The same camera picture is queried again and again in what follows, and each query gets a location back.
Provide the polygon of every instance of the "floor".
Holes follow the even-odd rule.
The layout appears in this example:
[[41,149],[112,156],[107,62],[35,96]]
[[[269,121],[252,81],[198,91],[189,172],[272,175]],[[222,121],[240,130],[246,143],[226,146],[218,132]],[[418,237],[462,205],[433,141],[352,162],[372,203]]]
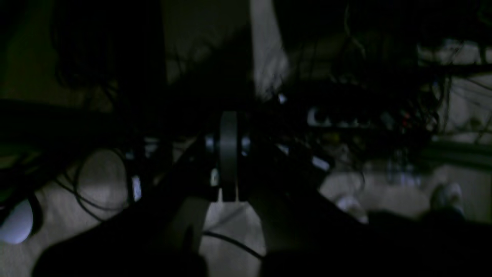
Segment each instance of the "floor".
[[[183,1],[163,2],[167,49],[178,49],[187,53],[194,41],[202,36],[220,43],[224,34],[230,34],[252,22],[255,68],[253,78],[258,96],[267,98],[267,88],[279,86],[278,76],[287,75],[293,70],[287,54],[282,50],[270,1],[242,0],[232,3],[226,0],[193,0],[193,5]],[[0,76],[2,99],[21,99],[72,107],[81,104],[83,93],[60,88],[53,75],[56,55],[50,47],[47,28],[51,4],[52,1],[37,1],[36,9],[26,14],[28,24],[20,27],[5,53],[0,53],[6,57],[6,68],[0,70],[4,72],[4,76]],[[330,52],[330,47],[325,47],[325,52]],[[444,49],[439,57],[445,62],[449,58],[449,50]],[[454,62],[467,63],[476,57],[476,47],[466,45],[455,57]],[[168,62],[168,68],[168,79],[176,79],[179,76],[177,65]],[[480,77],[480,81],[492,86],[492,78],[488,76]],[[483,125],[490,112],[470,104],[460,97],[460,94],[466,93],[467,97],[476,98],[484,106],[488,105],[487,101],[492,100],[478,98],[476,94],[460,89],[459,87],[471,89],[471,84],[464,80],[454,80],[454,84],[456,93],[452,94],[451,99],[449,130],[470,126],[471,118],[478,119]],[[447,139],[472,142],[475,138],[476,135],[473,134],[462,134]],[[491,141],[491,136],[484,136],[481,143]],[[460,183],[463,189],[466,217],[469,220],[492,223],[490,173],[442,166],[429,176],[421,176],[420,188],[398,183],[388,184],[386,175],[381,173],[366,173],[365,178],[366,188],[359,195],[359,200],[366,209],[387,209],[403,216],[417,218],[429,209],[432,188],[441,182],[453,181]],[[334,174],[326,178],[320,191],[332,199],[342,193],[353,193],[358,184],[360,177],[357,174]],[[123,165],[109,151],[94,153],[83,170],[81,189],[84,195],[102,205],[118,207],[126,198]],[[39,233],[22,244],[0,245],[0,276],[29,276],[32,266],[44,249],[97,224],[80,209],[73,195],[54,183],[47,184],[36,195],[43,207],[45,223]],[[248,204],[212,203],[207,213],[205,229],[214,227],[217,222],[238,209],[240,212],[237,216],[213,230],[231,236],[264,254],[266,250],[261,222]],[[111,215],[100,214],[104,218]],[[214,238],[202,239],[200,253],[206,258],[212,277],[250,277],[256,276],[259,270],[260,263],[254,257]]]

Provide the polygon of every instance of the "person's foot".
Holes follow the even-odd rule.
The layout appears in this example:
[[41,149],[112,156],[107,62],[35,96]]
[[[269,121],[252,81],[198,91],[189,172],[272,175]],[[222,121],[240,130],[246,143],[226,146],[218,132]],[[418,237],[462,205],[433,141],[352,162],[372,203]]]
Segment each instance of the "person's foot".
[[463,194],[460,185],[457,183],[439,185],[432,194],[430,207],[433,210],[454,208],[464,215]]
[[344,195],[335,200],[335,205],[343,212],[351,215],[360,223],[369,223],[366,211],[362,208],[359,201],[352,195]]

